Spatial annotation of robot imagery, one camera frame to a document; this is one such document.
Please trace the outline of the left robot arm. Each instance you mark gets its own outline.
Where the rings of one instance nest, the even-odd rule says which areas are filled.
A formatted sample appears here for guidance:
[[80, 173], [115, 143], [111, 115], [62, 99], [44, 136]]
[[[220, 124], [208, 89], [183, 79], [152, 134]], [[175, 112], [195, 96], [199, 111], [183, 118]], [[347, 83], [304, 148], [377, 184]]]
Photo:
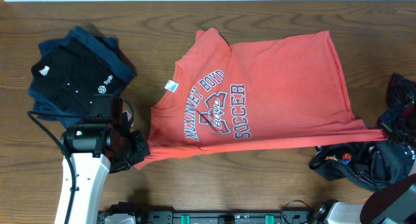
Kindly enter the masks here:
[[55, 223], [95, 223], [107, 175], [126, 171], [150, 155], [128, 101], [95, 95], [90, 111], [62, 133], [62, 189]]

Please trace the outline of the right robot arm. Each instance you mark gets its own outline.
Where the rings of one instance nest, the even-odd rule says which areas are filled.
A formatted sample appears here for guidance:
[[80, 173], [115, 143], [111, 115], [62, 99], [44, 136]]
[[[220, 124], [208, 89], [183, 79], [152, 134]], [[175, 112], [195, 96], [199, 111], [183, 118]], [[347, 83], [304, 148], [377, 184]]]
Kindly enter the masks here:
[[331, 201], [318, 212], [323, 224], [415, 224], [415, 174], [373, 193], [363, 204]]

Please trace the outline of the black patterned jersey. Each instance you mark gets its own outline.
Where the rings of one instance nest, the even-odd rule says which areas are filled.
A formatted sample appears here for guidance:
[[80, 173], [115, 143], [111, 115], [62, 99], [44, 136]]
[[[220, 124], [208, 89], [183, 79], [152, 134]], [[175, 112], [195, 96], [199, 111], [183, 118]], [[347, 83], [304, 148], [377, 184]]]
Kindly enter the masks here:
[[392, 74], [387, 105], [377, 122], [386, 140], [319, 146], [309, 168], [326, 180], [348, 178], [372, 192], [414, 174], [415, 82]]

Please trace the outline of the red soccer t-shirt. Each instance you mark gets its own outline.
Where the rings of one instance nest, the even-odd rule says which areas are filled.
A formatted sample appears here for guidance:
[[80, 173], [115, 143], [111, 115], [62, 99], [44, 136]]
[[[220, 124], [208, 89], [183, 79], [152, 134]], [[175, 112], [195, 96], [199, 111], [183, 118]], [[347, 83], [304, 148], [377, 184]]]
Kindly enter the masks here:
[[233, 151], [385, 139], [352, 112], [328, 31], [228, 44], [199, 30], [172, 87], [151, 108], [150, 154], [137, 165]]

